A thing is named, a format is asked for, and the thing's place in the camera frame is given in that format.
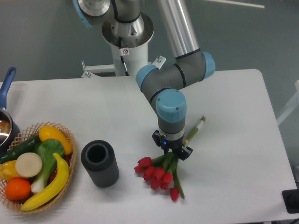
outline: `red tulip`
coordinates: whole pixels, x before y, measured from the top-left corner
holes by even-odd
[[[149,180],[151,180],[151,178],[152,178],[153,175],[154,175],[154,172],[155,172],[155,167],[154,167],[154,166],[150,166],[150,167],[148,167],[148,168],[145,170],[145,172],[144,172],[144,176],[143,176],[144,180],[145,180],[145,181],[149,181]]]
[[[144,168],[141,166],[134,167],[134,170],[138,174],[142,174],[144,172]]]
[[[156,190],[160,186],[161,182],[162,180],[157,180],[156,178],[153,178],[150,187]]]
[[[171,183],[173,181],[173,175],[172,173],[166,173],[164,176],[163,176],[163,181],[165,183]]]
[[[165,174],[165,170],[162,167],[158,167],[154,172],[154,178],[161,180]]]
[[[151,158],[144,157],[138,161],[138,165],[141,167],[150,167],[151,166]]]
[[[179,196],[179,191],[177,188],[170,188],[170,196],[173,201],[176,201]]]
[[[161,183],[160,183],[160,188],[162,189],[162,190],[166,190],[165,189],[165,187],[166,187],[166,183],[164,182],[164,181],[162,181]]]

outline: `yellow bell pepper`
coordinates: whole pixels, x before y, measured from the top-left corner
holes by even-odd
[[[57,174],[54,180],[41,192],[33,195],[21,207],[22,211],[36,209],[54,198],[66,185],[70,170],[68,163],[58,153],[53,153],[57,160]]]
[[[16,161],[17,160],[8,161],[0,166],[0,178],[6,181],[10,181],[14,178],[21,177],[15,170]]]
[[[46,141],[47,139],[56,139],[60,141],[61,144],[64,146],[64,154],[71,154],[72,148],[69,140],[57,128],[45,125],[39,130],[38,136],[42,142]]]

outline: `black cylinder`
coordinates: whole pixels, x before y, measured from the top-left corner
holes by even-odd
[[[108,142],[89,142],[82,150],[81,162],[98,187],[110,187],[118,180],[119,170],[114,150]]]

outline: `artificial vegetable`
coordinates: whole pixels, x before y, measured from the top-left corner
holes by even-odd
[[[30,211],[47,203],[55,197],[66,185],[70,175],[69,165],[58,153],[53,153],[57,161],[57,175],[43,191],[32,196],[21,207],[22,211]]]
[[[36,135],[33,138],[27,139],[21,144],[17,145],[15,148],[8,150],[7,153],[0,159],[0,164],[8,161],[16,160],[20,155],[24,153],[30,153],[34,150],[34,146],[41,142],[39,136]]]
[[[46,141],[47,139],[56,139],[60,141],[64,146],[64,154],[65,155],[71,154],[72,148],[69,140],[57,128],[49,125],[45,125],[39,130],[38,135],[42,142]]]
[[[15,170],[25,178],[36,176],[42,167],[42,159],[35,153],[24,153],[19,156],[15,163]]]
[[[58,153],[61,157],[63,157],[64,147],[60,141],[48,139],[44,141],[34,152],[41,157],[43,162],[41,172],[39,172],[31,185],[31,191],[36,194],[47,186],[49,177],[57,167],[53,153]]]
[[[0,166],[0,178],[10,181],[14,178],[20,177],[15,169],[15,162],[16,160],[8,161]]]
[[[29,196],[31,192],[30,186],[31,185],[28,180],[23,178],[15,178],[7,183],[4,193],[8,200],[23,200]]]

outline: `yellow banana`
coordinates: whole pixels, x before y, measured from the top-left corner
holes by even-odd
[[[69,165],[58,153],[53,153],[57,160],[57,175],[54,180],[41,192],[28,199],[21,207],[22,211],[30,211],[47,203],[55,197],[66,185],[70,175]]]

